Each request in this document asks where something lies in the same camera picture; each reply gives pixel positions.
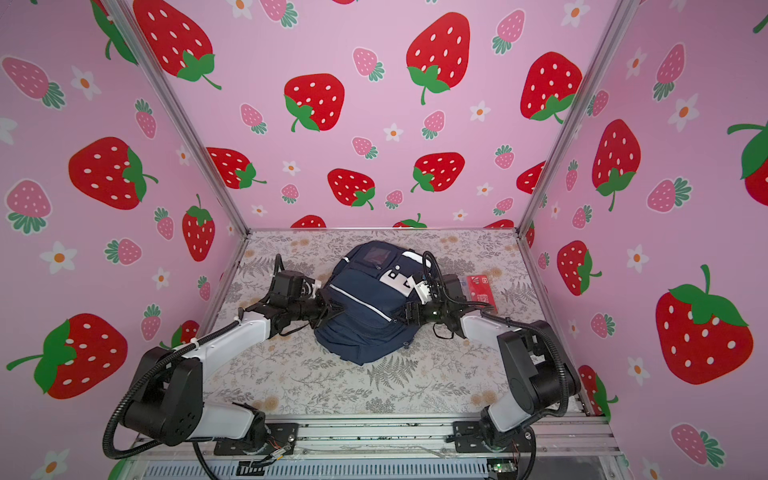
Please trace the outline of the red card pack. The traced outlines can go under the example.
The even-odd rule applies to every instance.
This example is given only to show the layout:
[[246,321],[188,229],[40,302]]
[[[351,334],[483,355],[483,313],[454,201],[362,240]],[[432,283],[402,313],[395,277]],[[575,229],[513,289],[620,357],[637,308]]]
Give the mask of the red card pack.
[[496,309],[490,280],[486,275],[467,276],[465,296],[470,301],[488,304],[492,310]]

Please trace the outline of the navy blue student backpack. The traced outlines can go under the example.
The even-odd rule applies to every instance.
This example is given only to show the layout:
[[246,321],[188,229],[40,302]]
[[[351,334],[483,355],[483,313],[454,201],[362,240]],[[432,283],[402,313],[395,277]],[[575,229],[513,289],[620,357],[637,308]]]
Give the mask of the navy blue student backpack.
[[421,300],[417,284],[431,266],[421,254],[383,241],[354,247],[323,287],[343,312],[315,330],[316,340],[356,365],[408,346],[420,325],[408,318],[407,305]]

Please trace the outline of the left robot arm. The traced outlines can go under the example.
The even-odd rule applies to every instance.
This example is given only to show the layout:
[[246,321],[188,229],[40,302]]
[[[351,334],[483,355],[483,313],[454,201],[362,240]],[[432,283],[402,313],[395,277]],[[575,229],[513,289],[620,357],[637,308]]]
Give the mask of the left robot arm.
[[299,272],[275,273],[267,294],[239,309],[224,327],[173,349],[155,347],[140,360],[133,383],[110,416],[102,450],[126,459],[160,445],[231,441],[248,453],[269,445],[266,417],[250,405],[205,400],[205,381],[228,362],[282,334],[291,324],[326,326],[344,307],[321,284]]

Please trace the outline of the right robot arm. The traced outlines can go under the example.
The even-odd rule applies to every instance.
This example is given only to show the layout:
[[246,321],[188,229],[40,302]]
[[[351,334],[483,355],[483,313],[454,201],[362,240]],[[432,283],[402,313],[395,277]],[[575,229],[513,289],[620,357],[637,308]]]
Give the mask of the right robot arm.
[[455,336],[479,342],[501,357],[509,392],[482,410],[480,436],[500,450],[545,417],[563,417],[578,394],[578,375],[545,321],[523,323],[493,313],[488,302],[468,300],[454,275],[409,279],[415,297],[403,308],[404,319],[419,326],[443,324]]

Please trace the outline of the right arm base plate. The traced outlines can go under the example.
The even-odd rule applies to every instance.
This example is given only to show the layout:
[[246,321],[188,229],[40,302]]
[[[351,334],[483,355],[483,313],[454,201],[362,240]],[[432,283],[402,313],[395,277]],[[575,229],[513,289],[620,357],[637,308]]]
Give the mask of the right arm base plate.
[[531,453],[535,434],[520,429],[498,432],[488,419],[456,421],[444,442],[459,453]]

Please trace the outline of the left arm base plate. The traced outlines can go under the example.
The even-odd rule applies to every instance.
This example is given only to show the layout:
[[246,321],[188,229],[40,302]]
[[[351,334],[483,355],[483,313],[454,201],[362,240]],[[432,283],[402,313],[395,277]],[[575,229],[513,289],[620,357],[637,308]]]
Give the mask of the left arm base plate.
[[251,456],[279,457],[292,455],[298,439],[298,423],[260,424],[243,439],[223,439],[216,442],[217,457]]

